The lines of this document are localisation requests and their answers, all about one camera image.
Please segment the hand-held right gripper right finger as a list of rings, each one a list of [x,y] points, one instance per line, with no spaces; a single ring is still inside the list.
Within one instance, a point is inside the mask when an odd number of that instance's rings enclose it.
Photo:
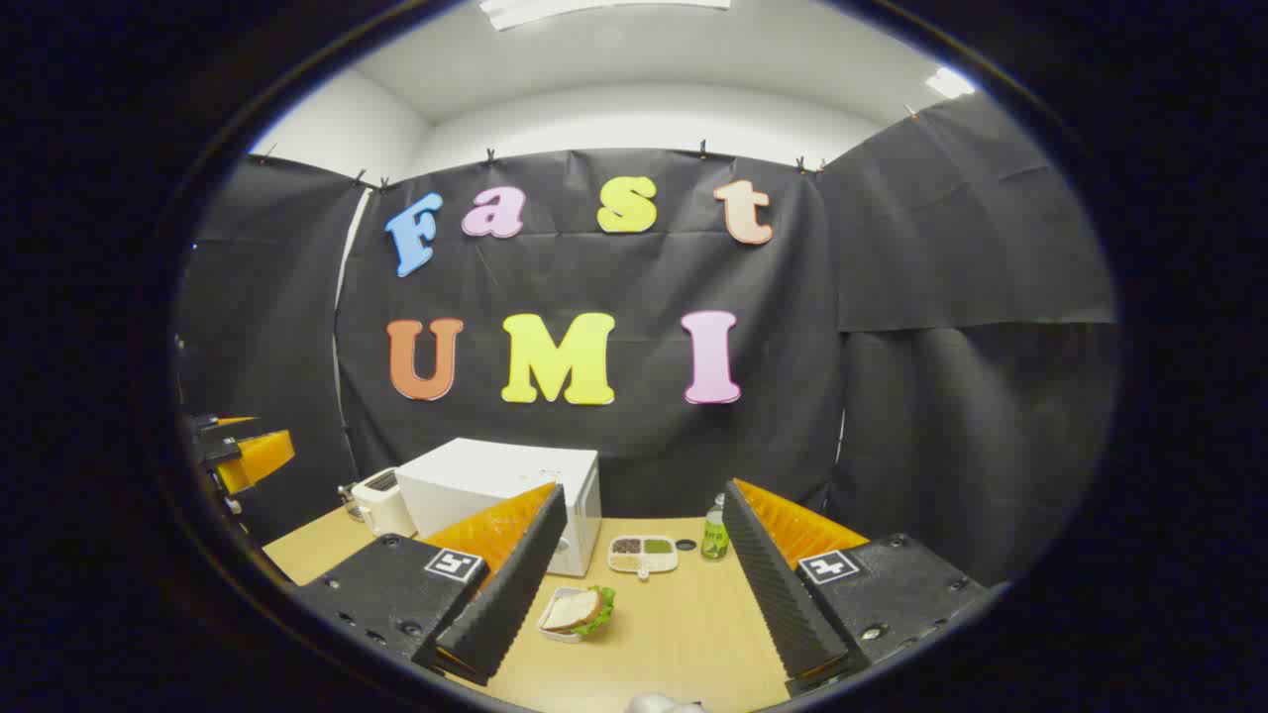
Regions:
[[[732,480],[723,525],[798,697],[928,644],[989,589],[903,533],[869,539]]]

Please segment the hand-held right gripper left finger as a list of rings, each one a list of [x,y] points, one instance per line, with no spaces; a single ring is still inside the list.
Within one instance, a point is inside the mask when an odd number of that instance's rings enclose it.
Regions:
[[[373,650],[484,685],[520,632],[567,523],[566,487],[541,483],[426,540],[380,535],[294,594]]]

